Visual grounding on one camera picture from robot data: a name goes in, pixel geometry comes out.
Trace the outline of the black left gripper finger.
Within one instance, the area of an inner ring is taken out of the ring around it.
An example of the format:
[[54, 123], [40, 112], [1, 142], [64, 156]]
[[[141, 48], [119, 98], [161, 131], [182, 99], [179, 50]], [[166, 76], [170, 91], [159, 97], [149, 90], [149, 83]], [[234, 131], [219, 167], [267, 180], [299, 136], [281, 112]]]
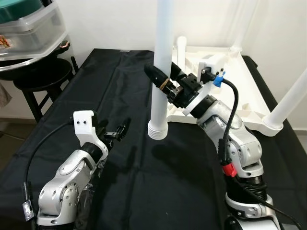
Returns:
[[129, 130], [131, 118], [126, 118], [117, 128], [117, 140], [123, 140]]

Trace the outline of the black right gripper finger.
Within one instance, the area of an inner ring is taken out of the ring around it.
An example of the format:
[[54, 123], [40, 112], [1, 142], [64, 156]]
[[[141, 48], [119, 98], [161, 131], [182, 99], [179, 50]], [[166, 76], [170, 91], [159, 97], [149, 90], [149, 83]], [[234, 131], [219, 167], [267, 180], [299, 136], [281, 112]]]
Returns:
[[170, 79], [162, 70], [155, 67], [153, 64], [145, 64], [144, 72], [156, 88], [164, 94], [169, 94], [170, 89], [167, 86]]
[[184, 78], [186, 74], [182, 71], [177, 64], [171, 63], [171, 72], [170, 72], [170, 79], [172, 81], [179, 81], [180, 79]]

